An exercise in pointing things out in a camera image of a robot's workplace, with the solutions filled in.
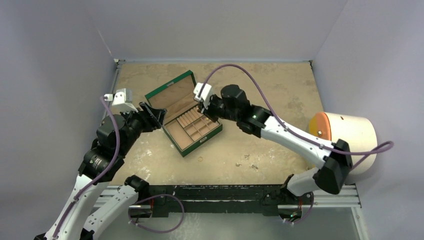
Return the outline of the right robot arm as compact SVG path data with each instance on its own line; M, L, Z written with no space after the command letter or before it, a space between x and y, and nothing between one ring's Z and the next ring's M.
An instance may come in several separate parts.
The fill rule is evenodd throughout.
M288 176L282 185L280 196L288 204L315 190L339 194L353 167L351 157L345 154L347 142L318 139L313 144L313 135L284 123L266 108L250 104L236 84L223 87L220 96L213 94L210 85L198 83L191 87L169 85L145 97L154 108L166 109L164 132L182 156L219 132L222 125L218 119L224 119L236 122L244 133L278 143L312 163L311 170Z

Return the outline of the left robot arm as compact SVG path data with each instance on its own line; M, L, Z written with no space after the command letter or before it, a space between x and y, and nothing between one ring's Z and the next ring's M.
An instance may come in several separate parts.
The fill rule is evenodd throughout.
M76 182L63 210L53 226L36 240L97 240L116 217L130 204L142 205L149 199L149 183L136 175L97 210L98 198L108 187L124 159L142 133L160 129L166 109L140 102L128 112L105 117L96 131L91 149L78 168Z

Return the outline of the green jewelry box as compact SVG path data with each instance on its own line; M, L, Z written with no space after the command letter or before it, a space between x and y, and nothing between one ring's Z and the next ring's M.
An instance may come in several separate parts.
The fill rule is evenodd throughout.
M194 73L188 70L145 95L150 106L167 110L163 129L164 124L170 120L193 107L198 107L193 94L196 84Z

